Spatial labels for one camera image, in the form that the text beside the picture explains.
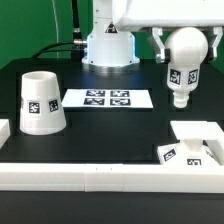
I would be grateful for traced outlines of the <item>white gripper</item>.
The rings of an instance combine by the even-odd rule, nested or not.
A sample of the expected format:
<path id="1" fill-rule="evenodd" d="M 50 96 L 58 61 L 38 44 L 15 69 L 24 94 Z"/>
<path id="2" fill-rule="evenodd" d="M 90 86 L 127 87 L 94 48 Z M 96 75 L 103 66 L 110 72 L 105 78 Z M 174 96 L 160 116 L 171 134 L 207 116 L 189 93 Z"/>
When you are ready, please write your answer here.
<path id="1" fill-rule="evenodd" d="M 162 28 L 212 27 L 207 33 L 207 60 L 214 61 L 223 37 L 224 0 L 112 0 L 112 20 L 120 31 L 151 28 L 148 41 L 161 64 L 170 62 Z"/>

